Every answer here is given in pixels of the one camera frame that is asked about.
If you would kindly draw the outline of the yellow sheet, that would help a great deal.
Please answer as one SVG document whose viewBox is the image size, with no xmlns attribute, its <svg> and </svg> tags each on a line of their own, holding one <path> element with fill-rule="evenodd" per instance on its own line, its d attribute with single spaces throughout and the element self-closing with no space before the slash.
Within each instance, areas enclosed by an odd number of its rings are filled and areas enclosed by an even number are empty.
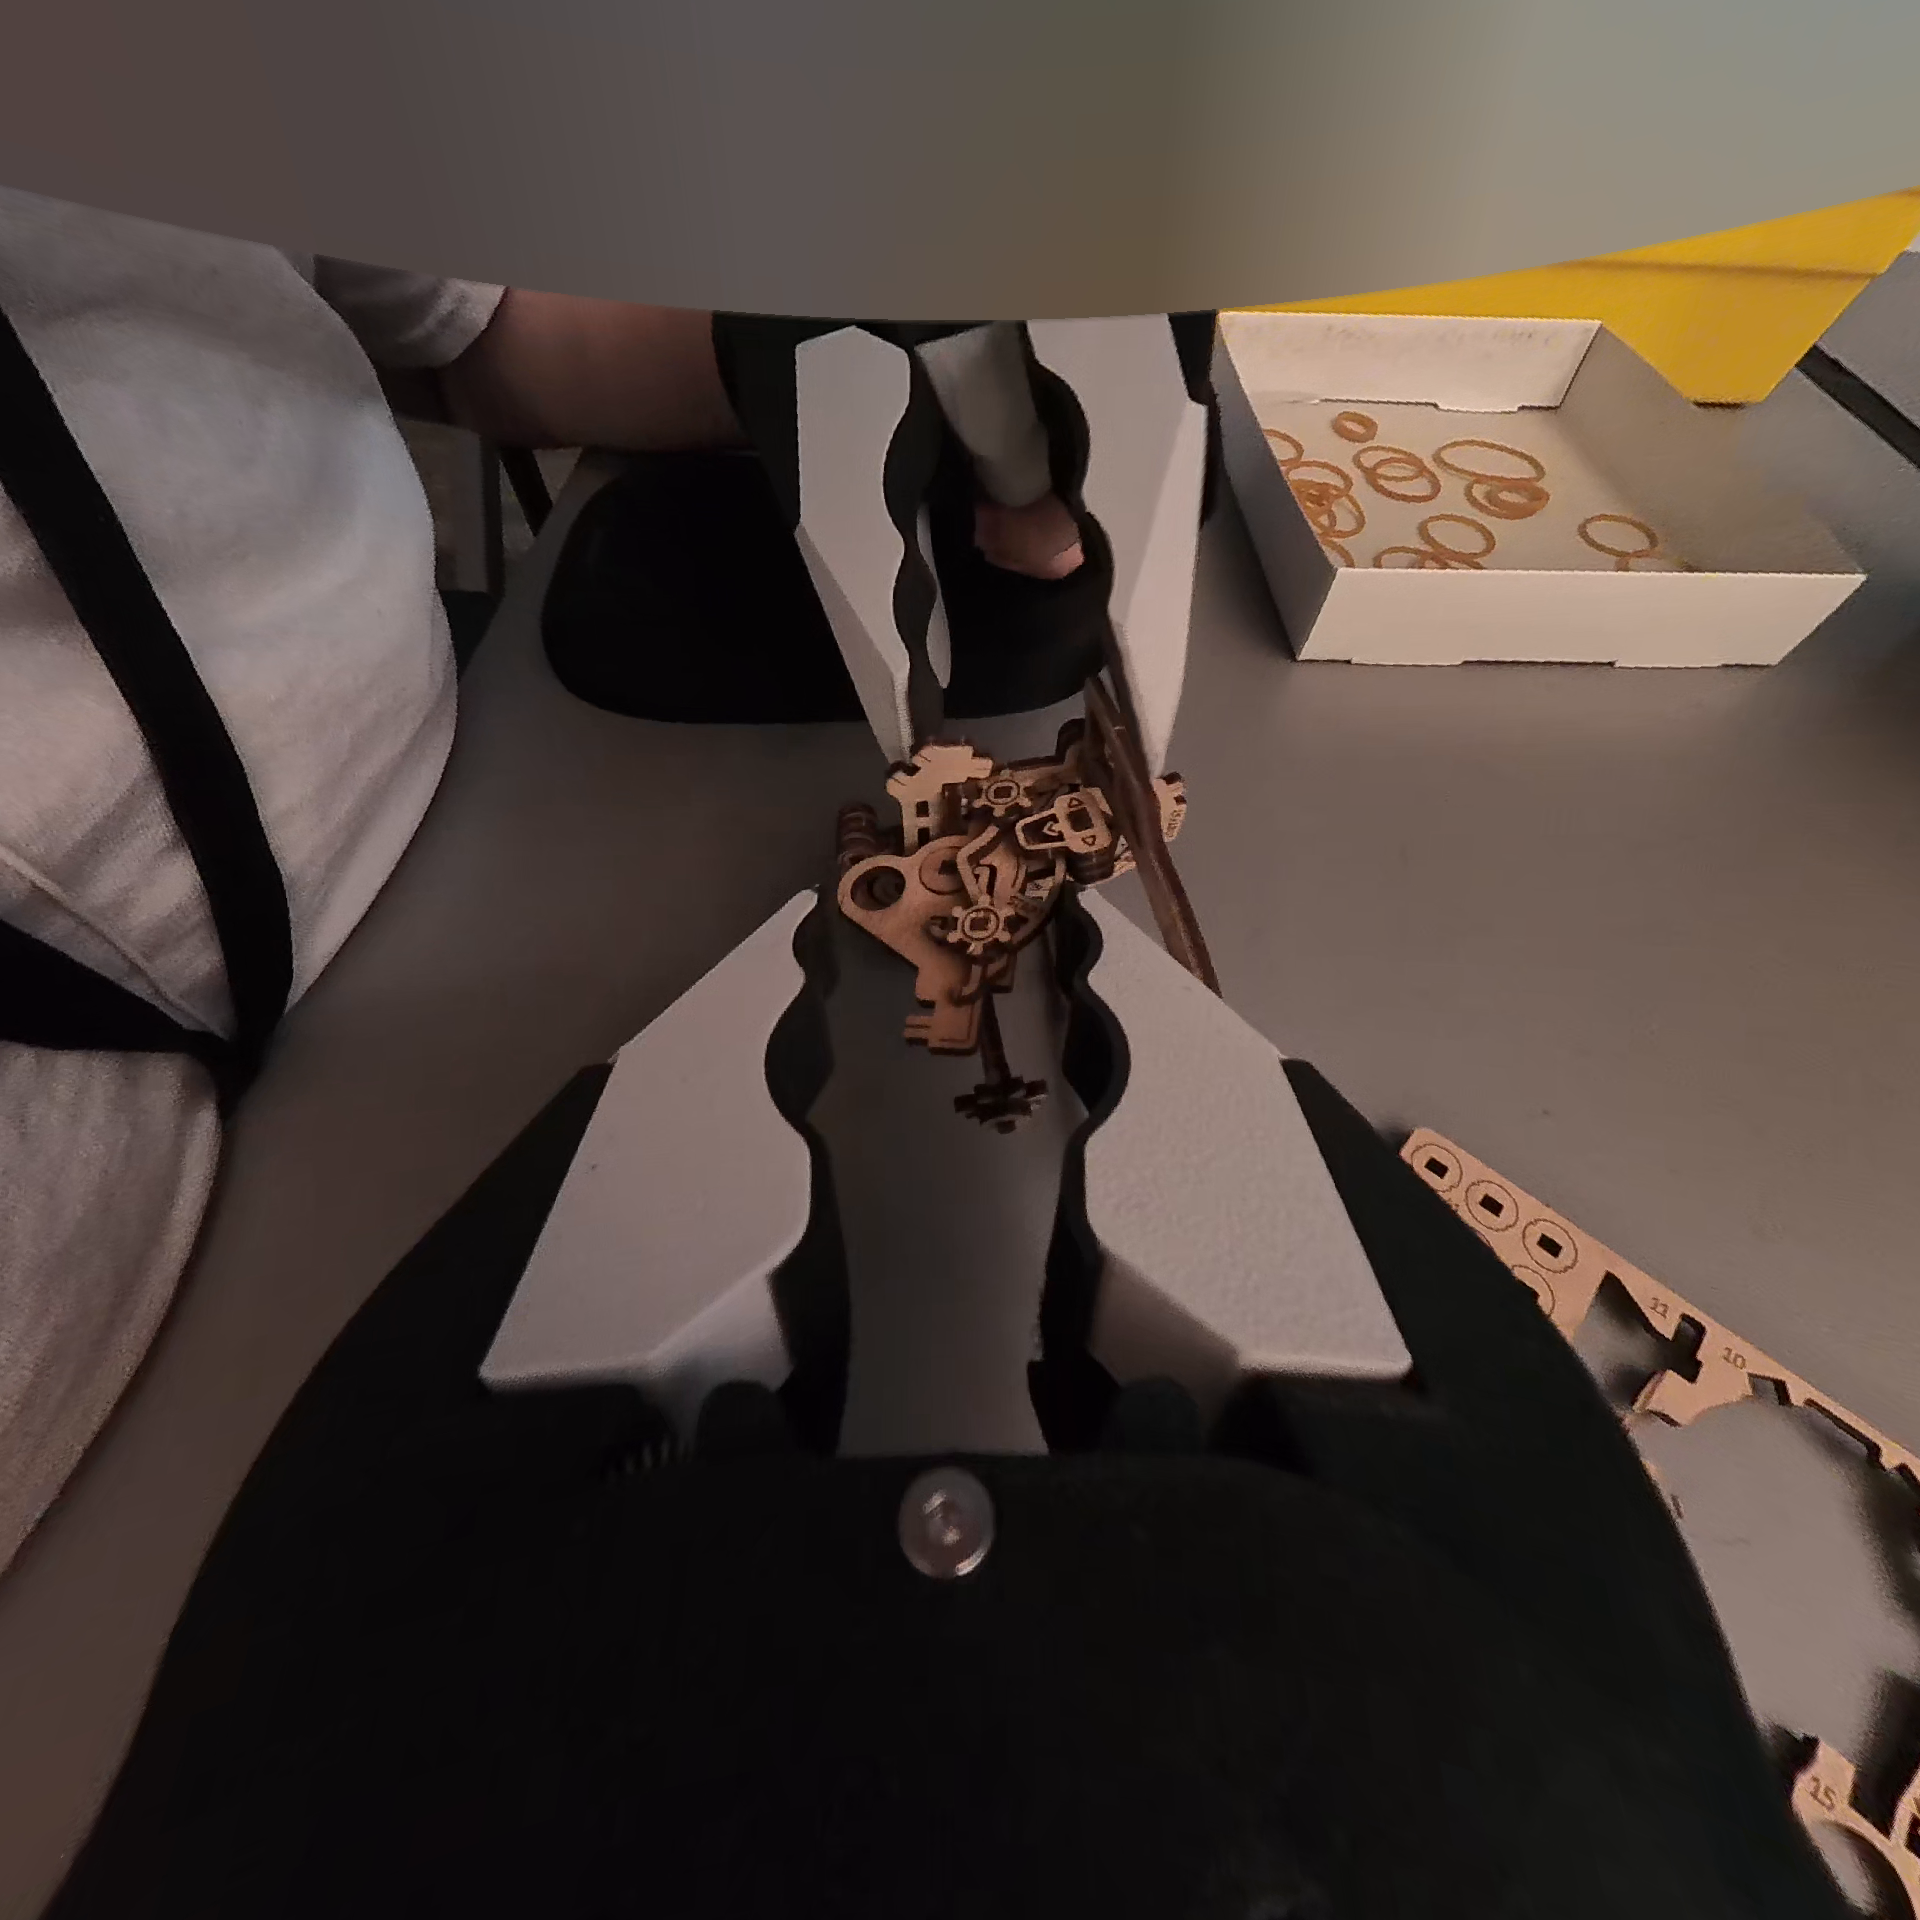
<svg viewBox="0 0 1920 1920">
<path fill-rule="evenodd" d="M 1909 249 L 1915 186 L 1709 231 L 1501 272 L 1282 303 L 1282 312 L 1480 320 L 1595 320 L 1683 394 L 1755 401 Z"/>
</svg>

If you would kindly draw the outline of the long wooden model strip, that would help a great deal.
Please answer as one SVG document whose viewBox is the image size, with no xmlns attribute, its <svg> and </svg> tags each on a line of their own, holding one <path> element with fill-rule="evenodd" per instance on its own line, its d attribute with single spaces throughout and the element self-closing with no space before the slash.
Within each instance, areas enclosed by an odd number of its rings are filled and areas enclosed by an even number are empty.
<svg viewBox="0 0 1920 1920">
<path fill-rule="evenodd" d="M 1086 714 L 1100 786 L 1133 855 L 1158 940 L 1183 972 L 1218 996 L 1220 982 L 1207 936 L 1168 850 L 1160 793 L 1136 730 L 1115 641 L 1106 647 L 1106 663 L 1086 684 Z"/>
</svg>

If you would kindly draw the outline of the person's left forearm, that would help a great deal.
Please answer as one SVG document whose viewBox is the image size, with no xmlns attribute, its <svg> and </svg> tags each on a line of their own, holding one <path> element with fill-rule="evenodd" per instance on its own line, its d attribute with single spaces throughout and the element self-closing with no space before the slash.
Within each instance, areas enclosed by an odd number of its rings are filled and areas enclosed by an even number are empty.
<svg viewBox="0 0 1920 1920">
<path fill-rule="evenodd" d="M 512 447 L 742 447 L 696 308 L 510 288 L 439 386 L 450 417 Z"/>
</svg>

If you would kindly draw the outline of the person in white shirt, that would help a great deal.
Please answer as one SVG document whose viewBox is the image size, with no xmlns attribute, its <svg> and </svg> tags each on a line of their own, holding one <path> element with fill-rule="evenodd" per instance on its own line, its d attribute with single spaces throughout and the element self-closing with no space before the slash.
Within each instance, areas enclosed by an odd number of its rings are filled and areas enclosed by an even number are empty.
<svg viewBox="0 0 1920 1920">
<path fill-rule="evenodd" d="M 442 784 L 435 521 L 378 375 L 500 297 L 4 189 L 4 1564 Z"/>
</svg>

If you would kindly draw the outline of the person's left hand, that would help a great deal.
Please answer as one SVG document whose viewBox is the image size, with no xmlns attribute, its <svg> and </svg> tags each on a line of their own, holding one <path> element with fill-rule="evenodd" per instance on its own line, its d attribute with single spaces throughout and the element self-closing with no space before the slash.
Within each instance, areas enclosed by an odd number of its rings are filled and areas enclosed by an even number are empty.
<svg viewBox="0 0 1920 1920">
<path fill-rule="evenodd" d="M 973 508 L 973 542 L 984 561 L 1042 582 L 1059 582 L 1086 561 L 1082 530 L 1056 493 L 1020 508 L 982 495 Z"/>
</svg>

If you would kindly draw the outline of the pile of tan rubber bands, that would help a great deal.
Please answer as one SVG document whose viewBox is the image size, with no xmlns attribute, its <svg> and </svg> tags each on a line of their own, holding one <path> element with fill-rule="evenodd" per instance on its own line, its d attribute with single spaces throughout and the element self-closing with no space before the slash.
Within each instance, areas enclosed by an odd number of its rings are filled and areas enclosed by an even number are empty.
<svg viewBox="0 0 1920 1920">
<path fill-rule="evenodd" d="M 1450 414 L 1428 401 L 1260 404 L 1282 525 L 1335 569 L 1694 572 L 1556 414 Z"/>
</svg>

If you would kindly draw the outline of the wooden gear model assembly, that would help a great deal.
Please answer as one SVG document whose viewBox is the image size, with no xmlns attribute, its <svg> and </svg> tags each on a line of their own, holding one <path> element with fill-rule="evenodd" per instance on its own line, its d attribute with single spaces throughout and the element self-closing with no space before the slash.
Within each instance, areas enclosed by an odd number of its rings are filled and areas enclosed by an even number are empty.
<svg viewBox="0 0 1920 1920">
<path fill-rule="evenodd" d="M 1050 927 L 1068 884 L 1130 872 L 1115 776 L 1087 722 L 1063 724 L 1050 753 L 994 759 L 968 741 L 935 741 L 892 767 L 895 809 L 853 799 L 834 818 L 834 897 L 854 927 L 915 972 L 903 1039 L 931 1056 L 979 1057 L 980 1079 L 952 1109 L 999 1134 L 1046 1094 L 1005 1056 L 997 996 Z"/>
</svg>

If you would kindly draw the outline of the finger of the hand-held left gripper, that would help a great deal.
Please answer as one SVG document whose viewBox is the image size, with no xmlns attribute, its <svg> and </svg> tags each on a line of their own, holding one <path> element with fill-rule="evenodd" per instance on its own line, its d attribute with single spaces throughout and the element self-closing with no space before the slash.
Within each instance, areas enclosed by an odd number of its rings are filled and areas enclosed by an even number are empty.
<svg viewBox="0 0 1920 1920">
<path fill-rule="evenodd" d="M 927 518 L 943 423 L 918 361 L 863 326 L 805 340 L 795 375 L 798 546 L 882 753 L 910 759 L 950 676 Z"/>
<path fill-rule="evenodd" d="M 1110 553 L 1120 676 L 1158 769 L 1183 697 L 1210 414 L 1170 318 L 1031 320 L 1027 338 L 1087 423 L 1082 500 Z"/>
</svg>

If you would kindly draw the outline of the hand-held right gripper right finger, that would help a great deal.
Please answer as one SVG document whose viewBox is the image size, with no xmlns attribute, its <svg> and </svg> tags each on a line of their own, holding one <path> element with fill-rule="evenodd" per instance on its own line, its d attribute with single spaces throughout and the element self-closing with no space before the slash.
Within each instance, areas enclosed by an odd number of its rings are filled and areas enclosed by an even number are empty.
<svg viewBox="0 0 1920 1920">
<path fill-rule="evenodd" d="M 1104 896 L 1053 922 L 1084 1117 L 1040 1302 L 1050 1386 L 1400 1383 L 1408 1345 L 1287 1061 Z"/>
</svg>

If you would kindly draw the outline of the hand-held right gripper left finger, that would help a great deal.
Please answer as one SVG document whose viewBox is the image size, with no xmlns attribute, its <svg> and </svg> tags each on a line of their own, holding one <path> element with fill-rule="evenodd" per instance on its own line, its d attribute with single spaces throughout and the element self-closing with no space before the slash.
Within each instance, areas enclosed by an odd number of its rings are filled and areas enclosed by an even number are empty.
<svg viewBox="0 0 1920 1920">
<path fill-rule="evenodd" d="M 788 1375 L 774 1273 L 808 1222 L 808 1151 L 766 1064 L 816 902 L 794 893 L 614 1054 L 483 1362 L 491 1386 Z"/>
</svg>

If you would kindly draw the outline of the wooden cut-out parts sheet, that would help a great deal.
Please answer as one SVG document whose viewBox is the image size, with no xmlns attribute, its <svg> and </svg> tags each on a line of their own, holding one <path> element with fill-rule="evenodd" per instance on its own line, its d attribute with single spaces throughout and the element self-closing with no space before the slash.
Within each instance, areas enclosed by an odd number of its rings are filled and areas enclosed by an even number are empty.
<svg viewBox="0 0 1920 1920">
<path fill-rule="evenodd" d="M 1461 1142 L 1419 1127 L 1400 1156 L 1613 1406 L 1843 1894 L 1915 1914 L 1915 1449 Z"/>
</svg>

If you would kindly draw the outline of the white cardboard box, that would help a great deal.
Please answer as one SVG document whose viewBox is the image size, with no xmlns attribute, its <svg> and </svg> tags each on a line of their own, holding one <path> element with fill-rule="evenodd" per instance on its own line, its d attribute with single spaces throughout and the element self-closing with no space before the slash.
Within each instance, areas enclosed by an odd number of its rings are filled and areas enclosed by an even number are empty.
<svg viewBox="0 0 1920 1920">
<path fill-rule="evenodd" d="M 1227 311 L 1213 361 L 1220 445 L 1263 584 L 1300 661 L 1348 664 L 1775 664 L 1862 582 L 1837 538 L 1701 408 L 1592 320 Z M 1556 414 L 1694 572 L 1333 566 L 1287 530 L 1260 404 L 1428 401 Z"/>
</svg>

